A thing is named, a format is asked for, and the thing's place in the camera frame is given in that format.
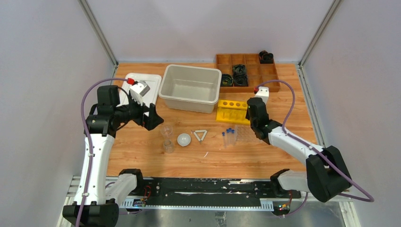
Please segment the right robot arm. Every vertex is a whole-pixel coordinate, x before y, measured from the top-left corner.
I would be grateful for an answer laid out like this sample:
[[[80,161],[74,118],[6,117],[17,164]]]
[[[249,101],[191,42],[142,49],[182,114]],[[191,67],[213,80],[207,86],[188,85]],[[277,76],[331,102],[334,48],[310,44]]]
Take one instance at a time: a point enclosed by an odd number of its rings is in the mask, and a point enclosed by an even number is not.
[[[273,174],[270,177],[272,195],[280,198],[291,190],[303,191],[327,202],[352,186],[349,171],[336,147],[325,148],[290,133],[281,123],[270,119],[260,97],[250,98],[247,105],[246,118],[255,136],[287,152],[306,167],[304,172],[282,169]]]

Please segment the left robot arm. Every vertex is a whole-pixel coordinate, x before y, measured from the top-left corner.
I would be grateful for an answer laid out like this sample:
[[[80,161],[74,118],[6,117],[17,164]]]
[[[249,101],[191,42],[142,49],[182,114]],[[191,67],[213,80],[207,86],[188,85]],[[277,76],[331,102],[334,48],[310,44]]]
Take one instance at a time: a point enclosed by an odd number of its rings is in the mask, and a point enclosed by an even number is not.
[[[108,161],[117,131],[130,121],[148,131],[164,122],[155,104],[144,100],[150,91],[145,82],[136,82],[125,91],[126,105],[120,102],[120,91],[122,88],[116,85],[100,86],[97,103],[83,117],[82,176],[73,203],[62,210],[62,216],[76,227],[114,227],[126,197],[130,193],[140,195],[145,189],[140,169],[122,170],[115,183],[106,187]]]

